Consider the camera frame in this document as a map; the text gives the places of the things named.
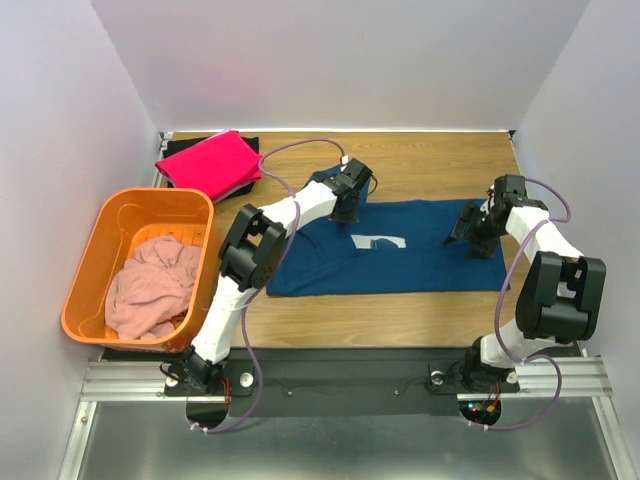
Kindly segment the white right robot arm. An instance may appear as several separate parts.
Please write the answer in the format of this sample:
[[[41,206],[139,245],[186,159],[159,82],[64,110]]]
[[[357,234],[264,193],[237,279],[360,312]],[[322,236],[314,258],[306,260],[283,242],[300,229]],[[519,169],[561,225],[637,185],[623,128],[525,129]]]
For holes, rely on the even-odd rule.
[[[571,217],[555,218],[544,202],[530,198],[529,182],[513,174],[496,178],[483,204],[464,204],[444,239],[464,240],[471,256],[488,259],[509,236],[518,244],[517,258],[529,262],[513,319],[502,323],[497,307],[493,333],[465,353],[460,378],[472,390],[508,382],[517,365],[545,349],[586,341],[597,326],[606,265],[565,239],[557,226]]]

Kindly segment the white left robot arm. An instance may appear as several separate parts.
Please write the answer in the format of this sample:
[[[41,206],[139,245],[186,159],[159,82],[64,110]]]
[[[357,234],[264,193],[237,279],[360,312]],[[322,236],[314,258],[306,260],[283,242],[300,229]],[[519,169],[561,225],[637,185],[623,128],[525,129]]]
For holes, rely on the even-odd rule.
[[[222,386],[223,361],[242,312],[276,273],[299,228],[320,218],[357,221],[372,170],[353,158],[271,205],[243,206],[222,242],[216,291],[204,323],[183,354],[188,382],[199,393]]]

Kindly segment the blue t shirt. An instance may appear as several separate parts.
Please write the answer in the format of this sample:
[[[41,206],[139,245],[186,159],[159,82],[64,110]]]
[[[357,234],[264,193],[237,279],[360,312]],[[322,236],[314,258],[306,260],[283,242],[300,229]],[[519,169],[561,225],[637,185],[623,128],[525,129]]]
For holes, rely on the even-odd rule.
[[[354,224],[314,220],[296,232],[266,292],[302,297],[498,291],[506,276],[501,251],[476,258],[467,242],[444,242],[465,203],[361,199]]]

